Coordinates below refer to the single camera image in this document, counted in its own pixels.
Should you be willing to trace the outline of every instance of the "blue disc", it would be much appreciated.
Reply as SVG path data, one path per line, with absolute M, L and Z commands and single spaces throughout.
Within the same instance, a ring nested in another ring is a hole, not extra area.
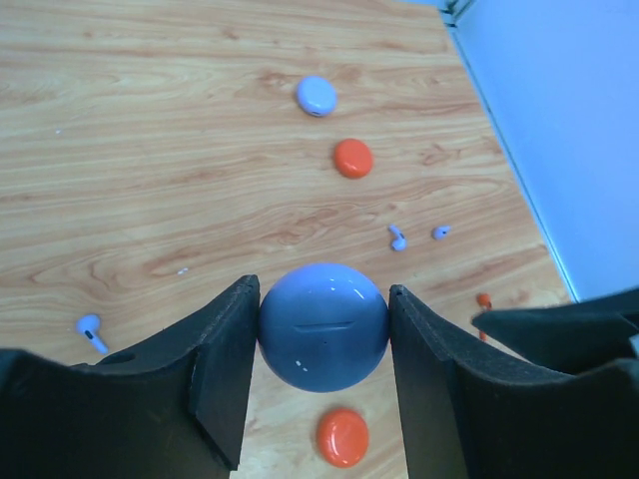
M 342 264 L 289 272 L 260 309 L 265 361 L 306 391 L 338 391 L 362 381 L 381 361 L 388 335 L 388 308 L 379 290 Z
M 337 92 L 322 77 L 306 77 L 298 84 L 298 103 L 309 115 L 325 117 L 337 105 Z

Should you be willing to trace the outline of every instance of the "wooden table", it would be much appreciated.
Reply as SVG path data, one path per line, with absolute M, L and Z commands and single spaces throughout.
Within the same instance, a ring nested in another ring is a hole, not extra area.
M 294 101 L 306 75 L 339 94 Z M 243 273 L 266 293 L 301 264 L 404 283 L 470 331 L 496 307 L 567 299 L 434 9 L 391 0 L 0 0 L 0 345 L 97 361 L 198 309 Z M 348 180 L 334 144 L 366 141 Z M 389 248 L 389 224 L 408 249 Z M 443 241 L 430 238 L 452 225 Z M 313 445 L 334 405 L 359 409 L 352 470 Z M 295 390 L 260 354 L 236 479 L 405 476 L 392 364 L 334 394 Z

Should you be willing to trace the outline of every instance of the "red round object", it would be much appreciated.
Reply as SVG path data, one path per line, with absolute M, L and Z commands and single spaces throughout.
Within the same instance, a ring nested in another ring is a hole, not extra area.
M 318 426 L 318 448 L 329 464 L 352 467 L 368 449 L 368 426 L 355 411 L 335 409 L 325 415 Z

